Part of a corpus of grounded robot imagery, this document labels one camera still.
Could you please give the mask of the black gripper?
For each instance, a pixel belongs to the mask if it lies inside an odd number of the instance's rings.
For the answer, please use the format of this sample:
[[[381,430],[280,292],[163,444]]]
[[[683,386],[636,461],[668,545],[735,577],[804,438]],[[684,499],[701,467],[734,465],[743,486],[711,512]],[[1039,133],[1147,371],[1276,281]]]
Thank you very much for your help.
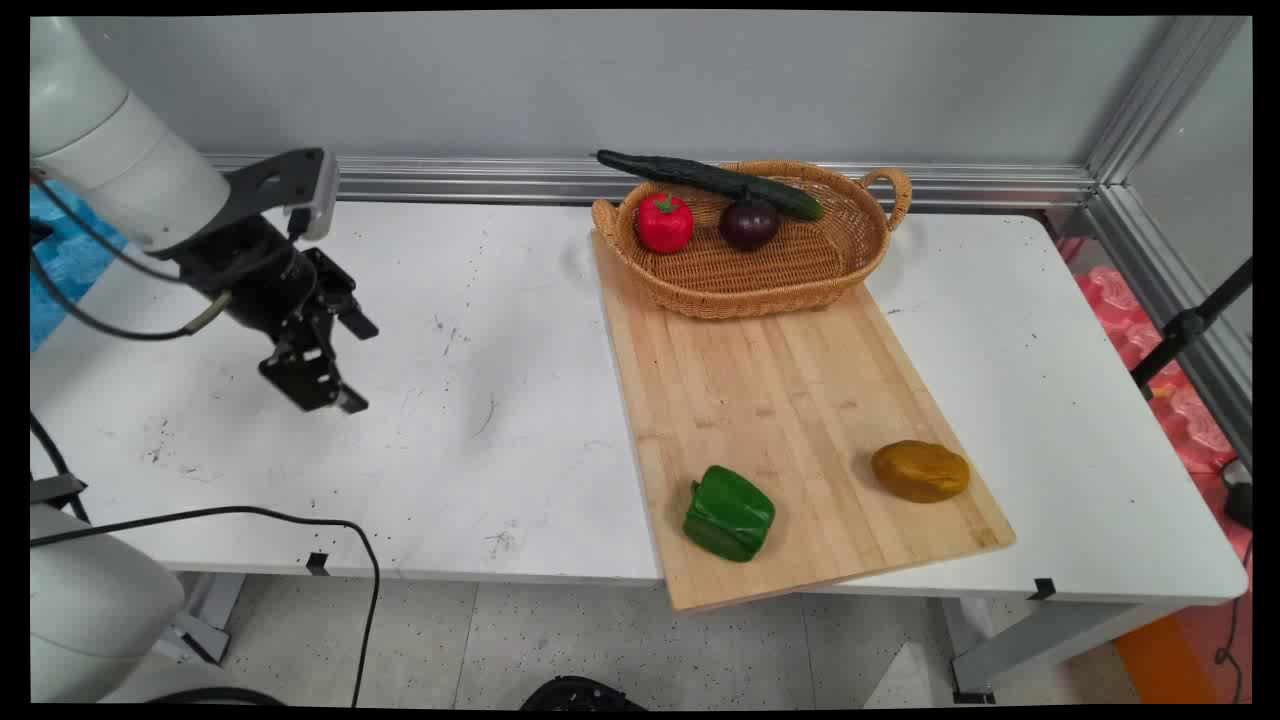
[[[255,215],[175,251],[179,278],[223,311],[260,331],[274,350],[259,374],[301,411],[338,407],[346,414],[369,409],[337,365],[332,331],[337,319],[357,340],[379,336],[355,297],[356,282],[320,249],[303,254],[296,241],[311,224],[308,213],[292,213],[287,232]],[[315,310],[316,302],[324,310]]]

